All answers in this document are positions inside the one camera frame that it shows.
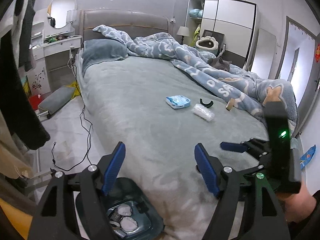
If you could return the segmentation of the person's right hand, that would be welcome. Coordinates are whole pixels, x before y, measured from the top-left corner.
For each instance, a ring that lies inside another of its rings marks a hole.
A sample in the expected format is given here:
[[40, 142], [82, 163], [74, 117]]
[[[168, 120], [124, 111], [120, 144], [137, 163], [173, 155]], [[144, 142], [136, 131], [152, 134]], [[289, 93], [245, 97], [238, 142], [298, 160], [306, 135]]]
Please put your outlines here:
[[317, 200], [310, 194], [305, 181], [302, 181], [297, 194], [276, 193], [279, 200], [284, 202], [284, 215], [288, 223], [299, 223], [308, 218], [314, 211]]

